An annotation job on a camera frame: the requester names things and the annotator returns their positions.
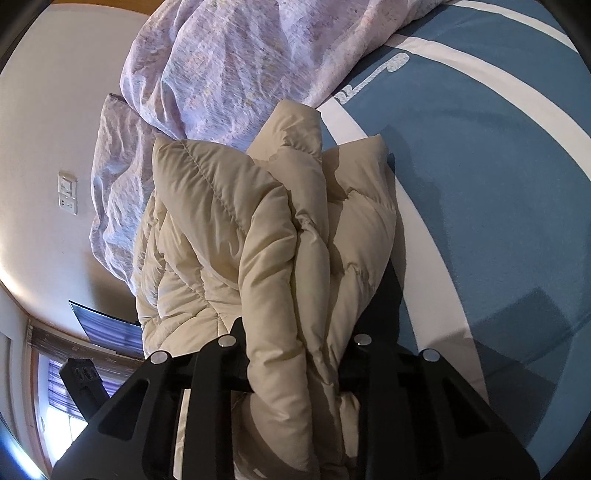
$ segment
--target light switch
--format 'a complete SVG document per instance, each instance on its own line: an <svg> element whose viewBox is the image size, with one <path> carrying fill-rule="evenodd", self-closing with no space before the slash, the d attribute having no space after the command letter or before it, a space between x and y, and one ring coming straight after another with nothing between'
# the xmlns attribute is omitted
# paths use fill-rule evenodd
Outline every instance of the light switch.
<svg viewBox="0 0 591 480"><path fill-rule="evenodd" d="M67 173L60 172L57 176L57 191L60 195L66 197L76 198L76 183L75 177L68 175Z"/></svg>

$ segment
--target metal screw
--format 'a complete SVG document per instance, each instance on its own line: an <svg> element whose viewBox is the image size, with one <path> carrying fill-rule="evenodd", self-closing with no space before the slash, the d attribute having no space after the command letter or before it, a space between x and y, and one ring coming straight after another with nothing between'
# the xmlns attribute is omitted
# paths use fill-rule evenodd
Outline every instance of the metal screw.
<svg viewBox="0 0 591 480"><path fill-rule="evenodd" d="M150 361L154 365L163 364L166 360L168 360L168 353L164 350L158 350L157 352L152 353L150 356Z"/></svg>
<svg viewBox="0 0 591 480"><path fill-rule="evenodd" d="M439 352L437 350L433 350L432 348L423 350L422 356L427 362L437 362L441 358Z"/></svg>
<svg viewBox="0 0 591 480"><path fill-rule="evenodd" d="M232 335L224 335L217 341L219 346L234 346L236 345L236 339Z"/></svg>
<svg viewBox="0 0 591 480"><path fill-rule="evenodd" d="M353 337L353 341L359 346L368 346L371 343L371 337L367 333L358 333Z"/></svg>

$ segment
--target white wall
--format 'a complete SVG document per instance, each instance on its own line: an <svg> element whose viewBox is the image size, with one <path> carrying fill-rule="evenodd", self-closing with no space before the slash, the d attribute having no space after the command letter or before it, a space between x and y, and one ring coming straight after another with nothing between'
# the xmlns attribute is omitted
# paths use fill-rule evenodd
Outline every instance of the white wall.
<svg viewBox="0 0 591 480"><path fill-rule="evenodd" d="M25 451L33 455L24 407L30 404L26 389L30 390L31 381L31 364L25 361L27 325L27 315L0 287L0 411Z"/></svg>
<svg viewBox="0 0 591 480"><path fill-rule="evenodd" d="M40 320L84 337L68 300L124 319L126 285L93 258L90 170L106 95L119 91L147 17L96 5L51 5L0 74L0 280ZM79 214L57 206L60 170L78 178Z"/></svg>

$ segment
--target blue bedsheet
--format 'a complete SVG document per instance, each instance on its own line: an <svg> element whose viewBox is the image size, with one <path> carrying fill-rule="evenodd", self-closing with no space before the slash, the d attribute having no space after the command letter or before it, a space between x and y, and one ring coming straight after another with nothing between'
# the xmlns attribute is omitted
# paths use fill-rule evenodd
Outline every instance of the blue bedsheet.
<svg viewBox="0 0 591 480"><path fill-rule="evenodd" d="M479 362L545 475L591 410L591 74L534 0L460 1L399 34L320 108L325 148L383 136L404 208L400 341Z"/></svg>

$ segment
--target beige down jacket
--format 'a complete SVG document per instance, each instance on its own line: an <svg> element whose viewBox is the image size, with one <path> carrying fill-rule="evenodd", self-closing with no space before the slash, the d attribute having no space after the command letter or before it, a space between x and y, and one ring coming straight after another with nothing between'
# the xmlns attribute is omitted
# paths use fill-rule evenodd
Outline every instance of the beige down jacket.
<svg viewBox="0 0 591 480"><path fill-rule="evenodd" d="M337 367L394 241L386 155L380 136L322 153L319 113L287 100L246 154L154 146L134 257L145 353L198 351L243 317L254 393L233 407L239 477L350 478L358 405Z"/></svg>

